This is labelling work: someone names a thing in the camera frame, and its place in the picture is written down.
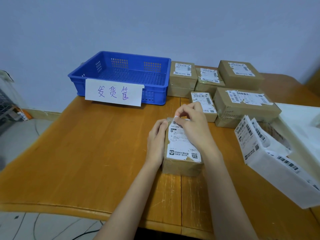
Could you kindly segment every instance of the floor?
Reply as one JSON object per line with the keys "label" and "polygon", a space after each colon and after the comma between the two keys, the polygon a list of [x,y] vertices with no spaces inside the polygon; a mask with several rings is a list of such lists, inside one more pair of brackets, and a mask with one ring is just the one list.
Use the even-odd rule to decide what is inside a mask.
{"label": "floor", "polygon": [[[14,123],[0,135],[0,171],[27,149],[52,123],[32,119]],[[72,240],[99,230],[104,222],[73,216],[25,212],[0,212],[1,240]],[[77,238],[91,240],[96,232]],[[135,239],[195,239],[138,228]]]}

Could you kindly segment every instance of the wooden table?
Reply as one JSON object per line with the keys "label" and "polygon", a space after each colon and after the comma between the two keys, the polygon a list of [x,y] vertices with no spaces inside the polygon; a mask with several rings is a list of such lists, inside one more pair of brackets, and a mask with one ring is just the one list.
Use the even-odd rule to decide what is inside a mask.
{"label": "wooden table", "polygon": [[[320,106],[292,77],[263,74],[274,101]],[[147,135],[187,99],[164,106],[109,105],[76,97],[38,140],[0,173],[0,210],[107,220],[144,163]],[[261,239],[320,239],[319,208],[302,210],[243,162],[233,129],[209,123],[237,193]],[[158,171],[141,226],[213,238],[206,181]]]}

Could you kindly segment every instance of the white box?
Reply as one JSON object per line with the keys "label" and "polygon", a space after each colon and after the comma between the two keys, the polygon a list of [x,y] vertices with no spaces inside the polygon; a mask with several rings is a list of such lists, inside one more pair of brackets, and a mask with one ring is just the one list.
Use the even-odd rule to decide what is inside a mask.
{"label": "white box", "polygon": [[244,116],[234,130],[245,164],[269,181],[302,209],[320,205],[319,183],[296,162],[281,155],[274,143],[264,147],[260,134]]}

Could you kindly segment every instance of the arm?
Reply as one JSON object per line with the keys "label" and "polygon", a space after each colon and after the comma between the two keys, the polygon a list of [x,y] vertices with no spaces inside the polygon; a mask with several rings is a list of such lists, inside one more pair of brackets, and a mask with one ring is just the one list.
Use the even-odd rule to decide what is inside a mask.
{"label": "arm", "polygon": [[146,162],[94,240],[134,238],[154,178],[163,160],[167,127],[168,122],[165,119],[155,123],[148,137]]}
{"label": "arm", "polygon": [[218,239],[258,239],[234,188],[223,157],[211,136],[199,102],[182,105],[176,118],[203,157],[214,235]]}

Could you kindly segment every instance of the blue plastic basket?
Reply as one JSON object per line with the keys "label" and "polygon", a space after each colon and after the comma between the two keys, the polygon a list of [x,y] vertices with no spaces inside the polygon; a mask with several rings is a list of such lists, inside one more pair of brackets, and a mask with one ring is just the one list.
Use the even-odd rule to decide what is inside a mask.
{"label": "blue plastic basket", "polygon": [[68,77],[79,96],[84,96],[86,79],[101,79],[132,84],[143,84],[142,103],[166,103],[171,59],[101,51],[87,60]]}

